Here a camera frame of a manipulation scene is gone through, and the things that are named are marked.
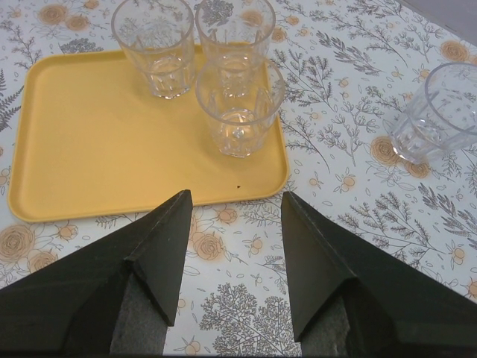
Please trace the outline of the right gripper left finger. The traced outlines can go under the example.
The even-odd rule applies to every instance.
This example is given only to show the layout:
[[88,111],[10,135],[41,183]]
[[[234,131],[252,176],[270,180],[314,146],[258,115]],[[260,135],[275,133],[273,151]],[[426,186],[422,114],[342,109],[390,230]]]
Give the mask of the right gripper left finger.
[[183,190],[141,219],[1,290],[4,355],[160,355],[192,217]]

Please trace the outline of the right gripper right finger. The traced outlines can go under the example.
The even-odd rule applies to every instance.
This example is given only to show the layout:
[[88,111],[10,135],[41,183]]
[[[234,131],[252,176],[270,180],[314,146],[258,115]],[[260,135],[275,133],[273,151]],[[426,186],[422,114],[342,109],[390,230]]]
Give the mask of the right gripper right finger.
[[473,357],[476,305],[320,214],[281,204],[294,338],[306,357]]

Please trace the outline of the clear glass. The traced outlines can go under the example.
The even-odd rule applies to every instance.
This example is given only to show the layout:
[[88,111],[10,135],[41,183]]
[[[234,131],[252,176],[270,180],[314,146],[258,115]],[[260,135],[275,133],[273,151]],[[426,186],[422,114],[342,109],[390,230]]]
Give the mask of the clear glass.
[[266,0],[209,0],[195,7],[195,24],[208,59],[230,52],[265,56],[276,25],[276,14]]
[[433,69],[391,128],[394,152],[413,164],[476,143],[476,65]]

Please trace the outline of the clear glass mid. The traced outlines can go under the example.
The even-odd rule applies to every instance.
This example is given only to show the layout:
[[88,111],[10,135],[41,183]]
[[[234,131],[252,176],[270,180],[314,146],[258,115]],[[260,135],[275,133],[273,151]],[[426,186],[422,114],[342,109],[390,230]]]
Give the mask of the clear glass mid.
[[250,55],[208,61],[195,83],[218,150],[248,157],[264,144],[285,97],[285,81],[270,60]]
[[173,99],[191,89],[194,14],[185,1],[123,1],[113,13],[111,26],[153,95]]

